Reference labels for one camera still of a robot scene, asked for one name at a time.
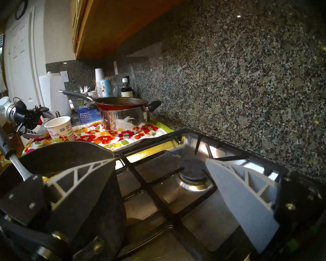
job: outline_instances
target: floral towel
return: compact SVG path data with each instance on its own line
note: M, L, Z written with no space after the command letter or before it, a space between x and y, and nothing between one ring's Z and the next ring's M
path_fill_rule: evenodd
M96 143L104 148L107 148L108 150L113 151L121 149L130 143L138 141L139 139L158 137L173 131L164 124L154 120L151 120L150 124L144 125L142 128L146 129L137 134L134 134L133 131L127 130L121 131L118 136L112 136L104 128L101 121L96 121L88 124L74 126L73 132L75 140ZM25 146L22 155L52 143L54 143L54 141L49 136L49 133L46 133L40 138L31 139Z

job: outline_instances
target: stack of cups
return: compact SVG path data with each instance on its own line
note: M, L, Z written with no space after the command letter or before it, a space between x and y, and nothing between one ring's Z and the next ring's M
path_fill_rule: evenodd
M101 92L100 81L105 79L104 72L102 68L96 68L95 70L95 90L97 91L98 97L103 97Z

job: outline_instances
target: gas burner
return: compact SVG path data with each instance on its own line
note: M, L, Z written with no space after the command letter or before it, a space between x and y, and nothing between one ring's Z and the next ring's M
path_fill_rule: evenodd
M204 184L207 176L203 170L207 170L205 162L198 159L186 159L182 161L180 167L184 169L179 173L180 178L191 185Z
M209 188L212 187L212 183L205 178L204 180L201 181L189 181L179 175L175 175L176 182L179 184L180 187L185 188L186 190L190 192L200 192L200 191L205 191Z

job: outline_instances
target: yogurt cup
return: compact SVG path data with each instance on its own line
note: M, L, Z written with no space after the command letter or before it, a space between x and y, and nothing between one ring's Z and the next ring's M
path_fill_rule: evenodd
M70 120L69 116L63 116L45 123L45 127L54 142L75 140Z

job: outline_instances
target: wall clock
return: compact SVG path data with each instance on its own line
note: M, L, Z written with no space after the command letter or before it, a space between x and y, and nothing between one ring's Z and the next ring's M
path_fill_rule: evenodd
M19 20L25 13L28 7L28 0L22 0L16 9L15 19Z

